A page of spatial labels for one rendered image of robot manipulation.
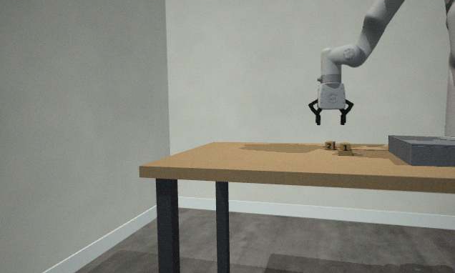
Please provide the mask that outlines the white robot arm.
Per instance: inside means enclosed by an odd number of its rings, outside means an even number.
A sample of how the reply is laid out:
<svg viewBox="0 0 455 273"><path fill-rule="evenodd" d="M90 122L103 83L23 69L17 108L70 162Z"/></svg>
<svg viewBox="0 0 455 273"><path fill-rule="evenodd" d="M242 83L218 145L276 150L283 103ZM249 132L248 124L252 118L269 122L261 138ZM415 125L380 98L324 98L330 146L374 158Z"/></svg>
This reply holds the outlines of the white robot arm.
<svg viewBox="0 0 455 273"><path fill-rule="evenodd" d="M317 78L317 81L320 83L341 82L340 64L350 67L362 65L376 47L388 23L404 1L375 0L364 17L363 28L355 44L322 50L321 77ZM449 55L445 135L440 135L439 139L455 141L455 0L444 1L451 52Z"/></svg>

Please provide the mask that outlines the tan cube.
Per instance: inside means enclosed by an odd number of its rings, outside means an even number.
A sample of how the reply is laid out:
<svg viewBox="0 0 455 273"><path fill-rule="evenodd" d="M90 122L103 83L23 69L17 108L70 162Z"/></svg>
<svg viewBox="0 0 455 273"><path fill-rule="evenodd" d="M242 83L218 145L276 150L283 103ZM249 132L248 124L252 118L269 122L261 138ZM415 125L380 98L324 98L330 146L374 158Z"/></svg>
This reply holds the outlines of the tan cube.
<svg viewBox="0 0 455 273"><path fill-rule="evenodd" d="M341 142L341 151L350 151L351 144L350 142Z"/></svg>
<svg viewBox="0 0 455 273"><path fill-rule="evenodd" d="M336 142L326 141L325 150L334 150L336 149Z"/></svg>

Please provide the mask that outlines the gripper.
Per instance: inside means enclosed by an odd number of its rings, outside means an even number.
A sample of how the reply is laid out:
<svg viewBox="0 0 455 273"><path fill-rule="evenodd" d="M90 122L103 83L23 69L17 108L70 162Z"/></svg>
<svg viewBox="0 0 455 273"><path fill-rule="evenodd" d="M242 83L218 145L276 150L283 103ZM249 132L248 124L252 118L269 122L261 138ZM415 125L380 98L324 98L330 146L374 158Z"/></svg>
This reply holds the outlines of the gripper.
<svg viewBox="0 0 455 273"><path fill-rule="evenodd" d="M320 112L323 109L339 109L342 113L341 124L345 125L346 115L352 109L353 103L346 99L344 85L341 82L324 82L319 84L318 88L318 99L308 105L315 114L317 125L321 125ZM313 107L314 104L317 104L317 108L319 104L317 111ZM345 110L346 104L348 108Z"/></svg>

